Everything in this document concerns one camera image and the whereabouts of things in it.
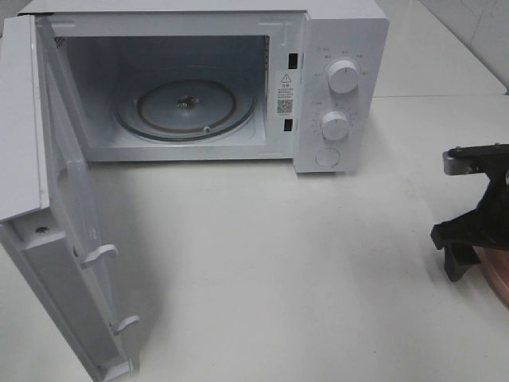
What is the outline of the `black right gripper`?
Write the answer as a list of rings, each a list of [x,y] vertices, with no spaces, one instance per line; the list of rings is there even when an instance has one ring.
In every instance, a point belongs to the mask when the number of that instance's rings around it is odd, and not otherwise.
[[[445,249],[444,269],[451,282],[480,264],[473,247],[508,250],[507,174],[492,174],[473,210],[433,226],[431,239],[436,249]]]

